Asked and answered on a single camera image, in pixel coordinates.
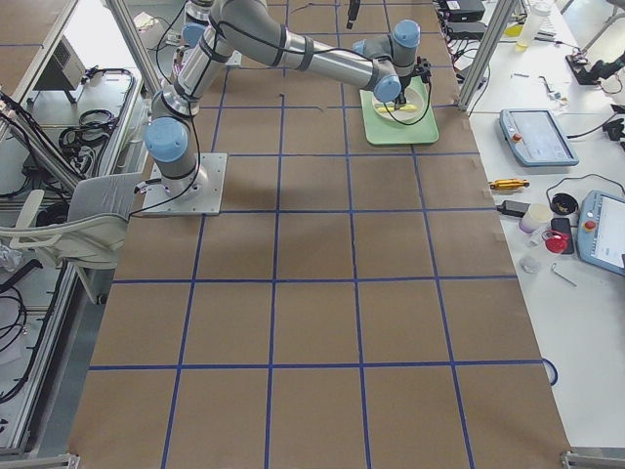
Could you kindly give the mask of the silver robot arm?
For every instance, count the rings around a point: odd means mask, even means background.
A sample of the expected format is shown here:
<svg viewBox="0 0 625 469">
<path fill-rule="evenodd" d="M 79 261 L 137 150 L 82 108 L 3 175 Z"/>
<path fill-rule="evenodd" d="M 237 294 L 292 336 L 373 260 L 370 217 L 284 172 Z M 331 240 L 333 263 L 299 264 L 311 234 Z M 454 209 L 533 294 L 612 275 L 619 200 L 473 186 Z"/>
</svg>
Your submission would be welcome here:
<svg viewBox="0 0 625 469">
<path fill-rule="evenodd" d="M 194 22 L 207 26 L 209 24 L 209 16 L 211 8 L 214 4 L 213 0 L 190 0 L 185 3 L 184 11 L 186 21 Z M 360 8 L 359 0 L 351 0 L 349 2 L 348 18 L 346 23 L 347 29 L 352 29 L 357 20 Z"/>
<path fill-rule="evenodd" d="M 190 196 L 207 180 L 192 145 L 199 101 L 232 54 L 269 67 L 283 65 L 371 92 L 384 105 L 401 107 L 413 78 L 428 82 L 429 63 L 418 57 L 421 29 L 398 22 L 391 32 L 350 48 L 332 47 L 290 31 L 264 1 L 211 1 L 186 64 L 154 95 L 144 142 L 160 172 L 166 200 Z"/>
</svg>

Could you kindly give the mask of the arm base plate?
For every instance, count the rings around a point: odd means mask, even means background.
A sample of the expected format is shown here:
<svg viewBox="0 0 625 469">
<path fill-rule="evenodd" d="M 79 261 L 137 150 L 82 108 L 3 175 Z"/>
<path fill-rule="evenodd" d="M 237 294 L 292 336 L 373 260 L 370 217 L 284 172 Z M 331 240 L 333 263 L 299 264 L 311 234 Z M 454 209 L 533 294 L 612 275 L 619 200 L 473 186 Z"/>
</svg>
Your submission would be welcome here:
<svg viewBox="0 0 625 469">
<path fill-rule="evenodd" d="M 227 61 L 228 67 L 241 67 L 243 56 L 239 51 L 234 50 Z"/>
<path fill-rule="evenodd" d="M 195 170 L 183 179 L 172 180 L 161 175 L 153 163 L 142 213 L 153 216 L 216 216 L 221 212 L 228 155 L 222 152 L 203 152 L 199 156 L 199 172 Z"/>
</svg>

